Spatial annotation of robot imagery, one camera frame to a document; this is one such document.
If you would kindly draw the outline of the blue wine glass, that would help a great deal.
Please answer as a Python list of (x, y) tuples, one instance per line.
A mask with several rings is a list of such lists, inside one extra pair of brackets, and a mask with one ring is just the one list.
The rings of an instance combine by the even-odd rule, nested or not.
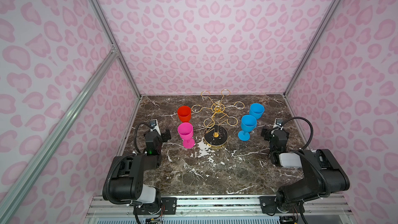
[(250, 132), (257, 127), (257, 119), (252, 115), (244, 115), (241, 119), (241, 131), (238, 133), (238, 138), (241, 141), (248, 141), (250, 139)]
[(262, 115), (264, 114), (264, 111), (265, 111), (265, 108), (262, 104), (253, 103), (250, 106), (249, 114), (258, 120), (262, 117)]

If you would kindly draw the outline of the pink plastic wine glass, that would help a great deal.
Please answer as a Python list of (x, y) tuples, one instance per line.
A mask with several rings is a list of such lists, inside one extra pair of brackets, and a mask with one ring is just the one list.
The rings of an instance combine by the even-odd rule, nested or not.
[(189, 122), (184, 122), (178, 126), (178, 134), (183, 140), (183, 146), (186, 149), (191, 149), (195, 145), (193, 139), (193, 126)]

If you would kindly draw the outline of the red plastic wine glass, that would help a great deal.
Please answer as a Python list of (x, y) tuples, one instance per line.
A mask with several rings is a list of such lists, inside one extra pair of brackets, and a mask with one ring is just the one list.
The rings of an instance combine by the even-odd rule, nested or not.
[(189, 122), (191, 119), (191, 108), (188, 106), (181, 106), (177, 111), (177, 115), (181, 122)]

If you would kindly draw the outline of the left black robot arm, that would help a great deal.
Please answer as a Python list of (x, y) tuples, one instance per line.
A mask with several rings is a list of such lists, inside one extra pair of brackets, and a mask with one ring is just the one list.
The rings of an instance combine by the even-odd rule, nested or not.
[(160, 190), (144, 184), (144, 172), (158, 169), (162, 162), (162, 145), (171, 139), (170, 130), (144, 134), (146, 153), (116, 156), (105, 179), (103, 198), (115, 205), (136, 207), (137, 214), (162, 212)]

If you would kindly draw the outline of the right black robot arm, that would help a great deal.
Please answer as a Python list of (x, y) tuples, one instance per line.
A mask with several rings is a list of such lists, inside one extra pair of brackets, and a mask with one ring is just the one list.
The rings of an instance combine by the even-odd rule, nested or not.
[(260, 198), (264, 214), (274, 216), (277, 213), (288, 213), (295, 209), (302, 214), (304, 203), (349, 189), (349, 178), (330, 150), (300, 149), (287, 152), (289, 132), (282, 128), (273, 130), (264, 128), (261, 136), (269, 142), (273, 165), (303, 170), (303, 178), (290, 185), (279, 187), (275, 199)]

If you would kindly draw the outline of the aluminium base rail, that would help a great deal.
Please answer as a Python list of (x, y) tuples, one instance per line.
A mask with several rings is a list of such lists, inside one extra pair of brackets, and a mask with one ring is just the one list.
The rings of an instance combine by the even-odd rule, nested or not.
[[(166, 209), (157, 224), (301, 224), (295, 207), (278, 212), (274, 195), (166, 196)], [(354, 224), (356, 222), (341, 194), (304, 204), (304, 217), (310, 224)], [(113, 205), (102, 197), (92, 200), (86, 224), (134, 224), (133, 208)]]

